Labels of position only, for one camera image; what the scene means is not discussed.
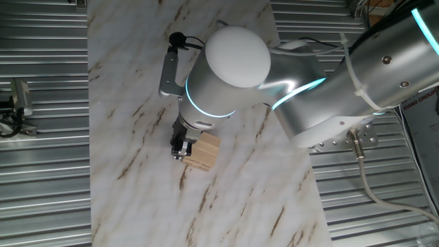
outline corrugated metal wall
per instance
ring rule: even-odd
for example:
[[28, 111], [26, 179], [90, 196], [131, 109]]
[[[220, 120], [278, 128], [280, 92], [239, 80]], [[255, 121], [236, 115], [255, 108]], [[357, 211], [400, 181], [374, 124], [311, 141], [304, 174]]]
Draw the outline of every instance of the corrugated metal wall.
[[[425, 185], [399, 118], [387, 113], [373, 124], [379, 146], [365, 150], [370, 187], [381, 199], [428, 209]], [[310, 155], [334, 247], [423, 247], [419, 242], [439, 240], [437, 228], [425, 216], [380, 206], [366, 195], [352, 151], [310, 150]]]
[[[307, 36], [340, 45], [340, 32], [355, 39], [365, 31], [362, 21], [352, 17], [347, 0], [271, 2], [282, 43]], [[317, 43], [311, 46], [315, 51], [328, 49]], [[318, 59], [331, 73], [343, 57], [338, 51]], [[374, 120], [374, 125], [379, 146], [365, 151], [370, 186], [380, 198], [428, 208], [399, 118], [388, 113]], [[423, 247], [439, 239], [426, 217], [379, 206], [366, 195], [352, 151], [317, 153], [310, 149], [310, 155], [335, 247]]]
[[38, 126], [0, 139], [0, 246], [91, 245], [86, 37], [68, 0], [0, 0], [0, 100], [27, 80]]

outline black cable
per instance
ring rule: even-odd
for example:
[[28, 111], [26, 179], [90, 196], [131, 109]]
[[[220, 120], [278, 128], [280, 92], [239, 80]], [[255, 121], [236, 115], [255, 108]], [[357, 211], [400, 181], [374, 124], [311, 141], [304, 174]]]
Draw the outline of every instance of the black cable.
[[373, 25], [369, 30], [367, 30], [363, 35], [361, 35], [354, 43], [354, 45], [349, 49], [349, 53], [352, 53], [356, 48], [358, 48], [365, 40], [373, 36], [378, 32], [392, 27], [393, 25], [400, 23], [402, 20], [412, 15], [412, 10], [414, 8], [423, 9], [431, 4], [435, 4], [433, 0], [409, 0], [406, 4], [402, 5], [397, 11], [393, 12], [382, 18], [378, 23]]
[[329, 44], [329, 43], [326, 43], [326, 42], [322, 42], [322, 41], [320, 41], [320, 40], [316, 40], [315, 38], [302, 37], [302, 38], [299, 38], [299, 39], [313, 40], [313, 41], [316, 41], [317, 43], [320, 43], [320, 44], [322, 44], [322, 45], [328, 45], [328, 46], [331, 46], [331, 47], [337, 47], [337, 45], [333, 45], [333, 44]]
[[399, 9], [399, 7], [401, 7], [404, 3], [405, 3], [405, 0], [403, 0], [402, 2], [400, 2], [397, 6], [395, 6], [395, 8], [391, 11], [391, 13], [393, 13], [393, 11]]
[[11, 133], [9, 134], [1, 134], [0, 133], [0, 137], [2, 138], [11, 138], [11, 137], [15, 137], [21, 130], [21, 126], [17, 126]]
[[200, 42], [204, 45], [203, 40], [200, 40], [199, 38], [197, 38], [197, 37], [195, 37], [195, 36], [186, 36], [186, 38], [194, 38], [194, 39], [200, 41]]
[[0, 119], [0, 124], [5, 124], [7, 126], [19, 126], [20, 125], [18, 123], [11, 123], [9, 121], [5, 121], [5, 120], [2, 120], [2, 119]]
[[192, 47], [192, 48], [195, 48], [195, 49], [203, 49], [203, 47], [201, 47], [199, 45], [194, 45], [194, 44], [191, 44], [191, 43], [185, 43], [185, 47]]
[[15, 129], [9, 134], [1, 134], [0, 133], [0, 137], [11, 138], [11, 137], [15, 137], [20, 132], [21, 125], [23, 124], [23, 111], [24, 111], [24, 109], [21, 108], [16, 113], [17, 127], [15, 127]]
[[368, 15], [379, 5], [379, 3], [381, 3], [383, 0], [379, 0], [377, 4], [375, 4], [375, 6], [373, 6], [373, 8], [368, 11]]

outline white cable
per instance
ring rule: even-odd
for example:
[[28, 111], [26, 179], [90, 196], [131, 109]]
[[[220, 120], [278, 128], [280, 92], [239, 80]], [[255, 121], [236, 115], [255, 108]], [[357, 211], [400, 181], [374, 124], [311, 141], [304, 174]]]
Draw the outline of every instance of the white cable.
[[358, 163], [359, 163], [359, 173], [361, 175], [361, 179], [363, 180], [363, 184], [364, 184], [364, 190], [366, 190], [366, 193], [370, 196], [370, 198], [372, 198], [372, 200], [374, 200], [376, 203], [378, 203], [382, 206], [385, 206], [385, 207], [393, 207], [395, 209], [403, 209], [403, 210], [409, 210], [409, 211], [420, 213], [420, 214], [425, 215], [428, 218], [432, 219], [435, 223], [439, 224], [439, 218], [437, 218], [435, 215], [433, 215], [432, 213], [429, 213], [425, 210], [422, 210], [422, 209], [419, 209], [417, 207], [413, 207], [410, 205], [406, 205], [406, 204], [386, 202], [385, 200], [379, 199], [372, 192], [372, 190], [370, 189], [370, 187], [368, 185], [368, 181], [366, 180], [366, 170], [364, 169], [363, 158], [358, 158]]
[[354, 83], [354, 87], [356, 89], [355, 95], [362, 97], [364, 101], [373, 109], [375, 110], [383, 110], [381, 107], [376, 105], [370, 98], [369, 95], [366, 92], [367, 86], [363, 86], [361, 82], [358, 80], [357, 76], [355, 75], [354, 68], [352, 66], [351, 57], [349, 56], [349, 50], [348, 50], [348, 40], [346, 39], [345, 35], [343, 33], [340, 33], [340, 36], [342, 37], [342, 44], [344, 47], [344, 58], [346, 59], [346, 66], [348, 67], [349, 75], [351, 76], [351, 79]]

